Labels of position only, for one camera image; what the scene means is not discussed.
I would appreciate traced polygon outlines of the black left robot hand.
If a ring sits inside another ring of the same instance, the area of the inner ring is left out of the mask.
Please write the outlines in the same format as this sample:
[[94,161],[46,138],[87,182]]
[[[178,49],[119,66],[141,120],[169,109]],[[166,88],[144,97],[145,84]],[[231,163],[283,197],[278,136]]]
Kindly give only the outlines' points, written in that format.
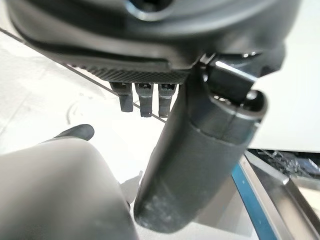
[[143,117],[158,85],[165,126],[133,214],[174,233],[218,193],[249,146],[268,101],[253,90],[277,72],[299,0],[8,0],[13,27],[54,61],[108,81]]

